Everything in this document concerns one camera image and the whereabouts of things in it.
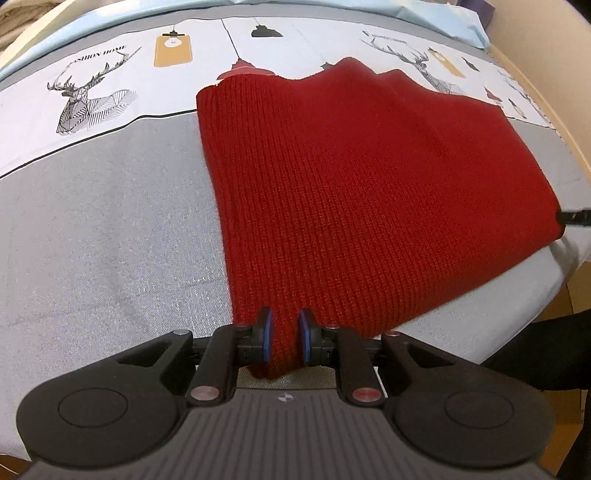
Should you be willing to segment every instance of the knit texture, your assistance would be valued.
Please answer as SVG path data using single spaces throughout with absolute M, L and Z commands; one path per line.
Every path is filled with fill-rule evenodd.
M 259 375 L 302 365 L 302 307 L 375 336 L 563 234 L 501 109 L 399 70 L 344 59 L 301 80 L 232 76 L 199 92 L 197 111 L 234 321 L 274 312 Z

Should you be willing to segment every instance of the yellow lamp print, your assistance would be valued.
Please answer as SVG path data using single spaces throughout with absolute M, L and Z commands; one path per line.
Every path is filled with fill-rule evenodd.
M 169 33 L 163 33 L 156 39 L 155 67 L 171 67 L 189 63 L 192 59 L 191 38 L 184 33 L 175 32 L 174 27 Z
M 433 56 L 439 60 L 439 63 L 443 65 L 449 73 L 451 73 L 455 77 L 466 78 L 466 76 L 458 70 L 458 68 L 450 62 L 442 53 L 439 53 L 437 50 L 433 50 L 432 48 L 429 51 L 433 54 Z

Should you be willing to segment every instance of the black line border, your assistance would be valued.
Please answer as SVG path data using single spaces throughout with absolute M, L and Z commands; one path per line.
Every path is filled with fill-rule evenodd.
M 33 162 L 35 162 L 37 160 L 42 160 L 42 159 L 48 157 L 49 155 L 53 155 L 54 153 L 61 152 L 62 150 L 65 150 L 66 148 L 74 147 L 76 145 L 79 145 L 81 143 L 87 142 L 89 140 L 93 140 L 95 138 L 102 137 L 103 135 L 108 135 L 110 133 L 117 132 L 119 130 L 124 129 L 125 127 L 130 126 L 132 123 L 134 123 L 137 120 L 142 120 L 144 118 L 169 118 L 169 117 L 172 117 L 172 116 L 179 116 L 179 115 L 185 115 L 187 113 L 196 113 L 196 112 L 197 112 L 197 109 L 196 108 L 192 108 L 190 110 L 185 110 L 185 111 L 182 111 L 182 112 L 167 113 L 165 115 L 140 115 L 140 116 L 137 116 L 136 118 L 134 118 L 130 122 L 126 123 L 125 125 L 121 125 L 120 127 L 112 128 L 110 130 L 106 130 L 106 131 L 101 132 L 99 134 L 92 135 L 91 137 L 83 138 L 83 139 L 78 140 L 78 141 L 76 141 L 74 143 L 71 143 L 71 144 L 68 144 L 68 145 L 64 145 L 63 147 L 60 147 L 60 148 L 56 148 L 55 150 L 50 151 L 49 153 L 45 153 L 43 155 L 40 155 L 39 157 L 33 158 L 32 160 L 29 160 L 28 162 L 23 163 L 22 165 L 19 165 L 18 167 L 13 168 L 12 170 L 10 170 L 10 171 L 8 171 L 6 173 L 3 173 L 2 175 L 0 175 L 0 180 L 2 180 L 4 177 L 10 175 L 11 173 L 13 173 L 15 171 L 20 170 L 21 168 L 26 167 L 27 165 L 30 165 L 31 163 L 33 163 Z

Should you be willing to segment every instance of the light blue fabric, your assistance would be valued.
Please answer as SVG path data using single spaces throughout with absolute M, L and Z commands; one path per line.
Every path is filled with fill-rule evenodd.
M 0 81 L 32 61 L 97 30 L 113 27 L 137 18 L 176 10 L 220 7 L 237 4 L 261 4 L 270 0 L 125 0 L 82 15 L 29 48 L 0 70 Z M 399 18 L 426 27 L 477 48 L 487 48 L 488 37 L 478 15 L 448 4 L 430 4 L 421 0 L 273 0 L 273 3 L 320 5 L 347 8 Z

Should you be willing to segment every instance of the metal pin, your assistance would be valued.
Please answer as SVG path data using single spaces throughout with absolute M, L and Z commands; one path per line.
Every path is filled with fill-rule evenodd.
M 353 390 L 353 398 L 362 403 L 371 403 L 382 398 L 382 393 L 375 388 L 361 387 Z
M 199 401 L 212 401 L 220 396 L 220 391 L 211 385 L 199 385 L 191 390 L 191 396 Z

